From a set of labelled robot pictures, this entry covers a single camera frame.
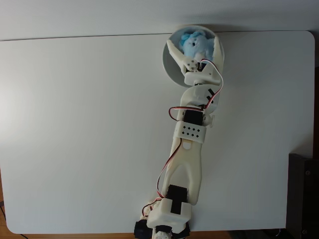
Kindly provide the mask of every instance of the white 3d-printed robot arm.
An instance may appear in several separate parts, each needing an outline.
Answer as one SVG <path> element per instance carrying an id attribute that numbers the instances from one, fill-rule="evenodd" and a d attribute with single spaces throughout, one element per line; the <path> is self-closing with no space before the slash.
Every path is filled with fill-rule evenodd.
<path id="1" fill-rule="evenodd" d="M 206 59 L 197 62 L 184 56 L 170 40 L 167 46 L 185 76 L 184 82 L 191 87 L 182 95 L 180 107 L 173 108 L 178 110 L 178 114 L 171 160 L 164 167 L 166 173 L 159 193 L 161 198 L 146 205 L 141 220 L 136 223 L 135 236 L 140 239 L 181 239 L 189 235 L 191 205 L 198 201 L 201 184 L 201 148 L 206 126 L 213 124 L 211 113 L 217 108 L 218 93 L 223 86 L 224 59 L 217 36 L 214 39 L 213 62 Z M 187 188 L 170 184 L 180 165 L 184 166 L 189 178 Z"/>

